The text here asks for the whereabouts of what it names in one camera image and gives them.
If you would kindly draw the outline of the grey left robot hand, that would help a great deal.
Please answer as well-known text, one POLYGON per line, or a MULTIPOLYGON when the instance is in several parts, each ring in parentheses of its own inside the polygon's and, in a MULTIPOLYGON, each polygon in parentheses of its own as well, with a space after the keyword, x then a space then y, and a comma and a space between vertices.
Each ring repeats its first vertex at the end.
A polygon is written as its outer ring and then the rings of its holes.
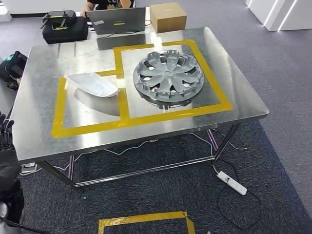
POLYGON ((16 149, 13 143, 14 120, 6 121, 6 115, 0 114, 0 191, 11 189, 21 172, 16 149))

